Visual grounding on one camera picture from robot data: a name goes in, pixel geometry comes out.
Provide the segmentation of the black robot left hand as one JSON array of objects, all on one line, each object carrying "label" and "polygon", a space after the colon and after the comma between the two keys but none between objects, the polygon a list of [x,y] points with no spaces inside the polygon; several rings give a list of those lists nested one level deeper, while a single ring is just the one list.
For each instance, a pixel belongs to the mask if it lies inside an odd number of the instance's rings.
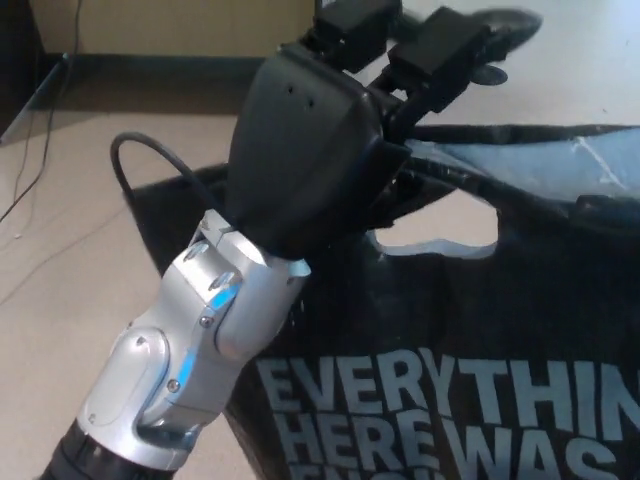
[{"label": "black robot left hand", "polygon": [[398,1],[335,1],[258,69],[232,137],[225,207],[268,253],[297,260],[362,220],[406,141],[485,66],[540,29],[516,7],[425,19]]}]

